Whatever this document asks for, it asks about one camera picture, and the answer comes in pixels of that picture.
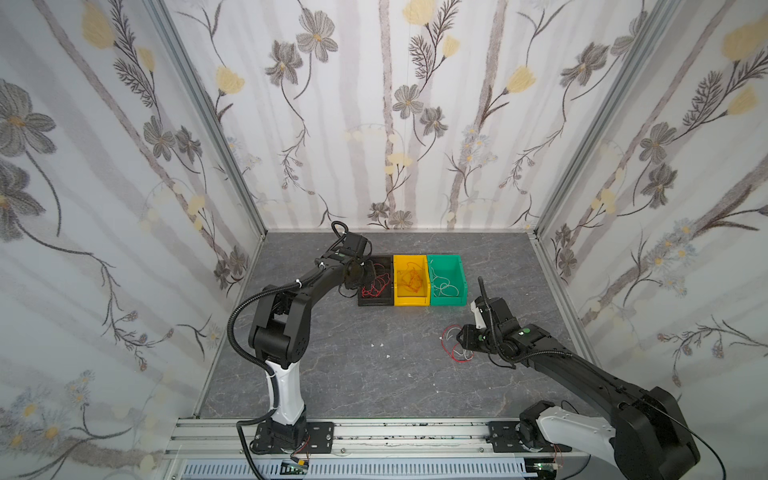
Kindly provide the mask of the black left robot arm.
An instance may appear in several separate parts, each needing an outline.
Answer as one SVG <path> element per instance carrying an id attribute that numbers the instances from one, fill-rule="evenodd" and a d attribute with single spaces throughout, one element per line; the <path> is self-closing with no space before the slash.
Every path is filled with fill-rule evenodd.
<path id="1" fill-rule="evenodd" d="M 258 441 L 246 440 L 246 426 L 257 428 L 268 449 L 297 452 L 309 443 L 299 364 L 310 341 L 312 308 L 333 289 L 356 291 L 373 281 L 366 269 L 371 242 L 351 232 L 342 221 L 333 221 L 331 229 L 336 240 L 315 259 L 310 271 L 286 284 L 268 285 L 242 300 L 227 322 L 227 340 L 234 352 L 262 369 L 268 381 L 268 412 L 235 423 L 256 479 L 263 477 L 253 458 Z"/>

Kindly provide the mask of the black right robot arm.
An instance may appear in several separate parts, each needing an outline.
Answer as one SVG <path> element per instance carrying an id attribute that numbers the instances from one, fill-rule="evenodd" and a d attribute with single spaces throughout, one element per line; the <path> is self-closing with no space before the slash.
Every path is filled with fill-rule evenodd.
<path id="1" fill-rule="evenodd" d="M 496 355 L 505 368 L 532 368 L 596 412 L 586 416 L 540 401 L 519 415 L 509 435 L 521 448 L 536 453 L 571 447 L 613 465 L 627 479 L 680 479 L 700 462 L 705 441 L 687 425 L 668 391 L 647 390 L 607 373 L 547 330 L 521 325 L 504 299 L 485 290 L 472 312 L 474 323 L 457 335 L 463 349 Z"/>

